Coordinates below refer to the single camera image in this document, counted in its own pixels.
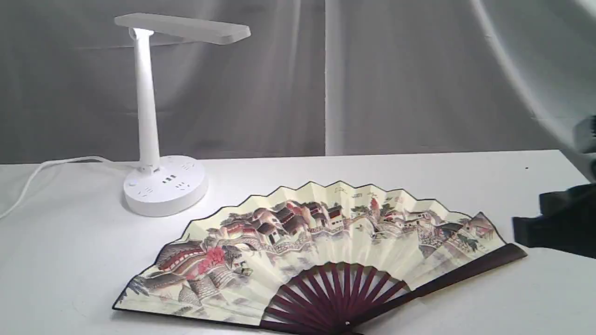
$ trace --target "folding fan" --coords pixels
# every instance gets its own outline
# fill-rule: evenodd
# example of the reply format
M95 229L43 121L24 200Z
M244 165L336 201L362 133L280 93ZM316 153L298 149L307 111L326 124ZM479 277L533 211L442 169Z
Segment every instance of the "folding fan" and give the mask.
M526 256L482 214L374 185L279 187L191 221L118 310L350 334L416 297Z

